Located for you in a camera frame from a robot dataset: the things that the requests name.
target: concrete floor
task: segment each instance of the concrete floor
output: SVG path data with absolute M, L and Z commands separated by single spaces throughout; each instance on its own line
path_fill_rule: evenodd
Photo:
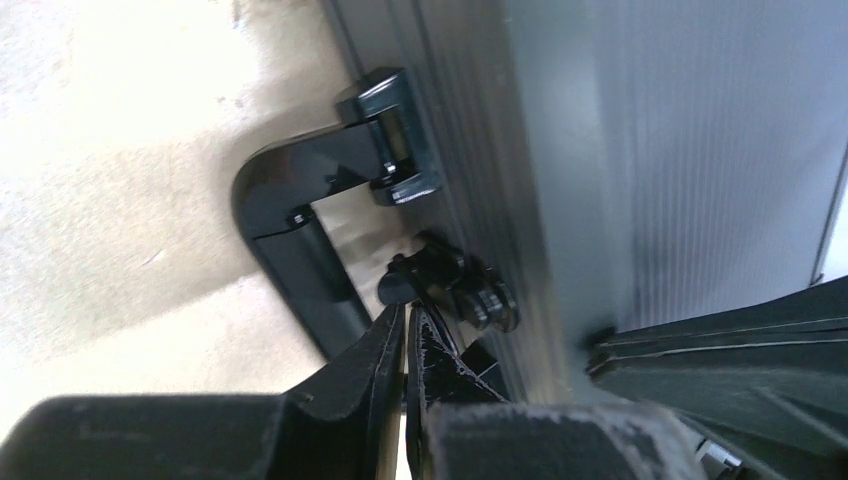
M 0 0 L 0 22 L 0 438 L 51 396 L 279 392 L 319 368 L 229 210 L 251 153 L 337 122 L 350 79 L 317 1 Z M 362 189 L 317 208 L 375 311 L 395 213 Z

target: gray surface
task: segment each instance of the gray surface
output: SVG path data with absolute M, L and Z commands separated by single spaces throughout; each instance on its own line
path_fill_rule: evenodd
M 0 18 L 0 442 L 56 395 L 276 393 L 315 372 L 230 192 L 260 148 L 338 122 L 350 77 L 318 1 L 0 0 Z M 379 312 L 398 212 L 367 186 L 320 203 Z
M 585 342 L 604 326 L 817 275 L 848 136 L 848 4 L 339 3 L 349 67 L 409 68 L 441 154 L 447 188 L 407 219 L 517 292 L 522 325 L 492 336 L 515 396 L 590 398 Z

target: black bracket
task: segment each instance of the black bracket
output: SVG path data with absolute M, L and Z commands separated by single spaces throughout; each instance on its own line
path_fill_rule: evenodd
M 440 185 L 402 70 L 374 71 L 336 107 L 344 128 L 260 150 L 232 196 L 245 243 L 328 358 L 371 318 L 310 203 L 368 182 L 377 204 L 399 205 Z

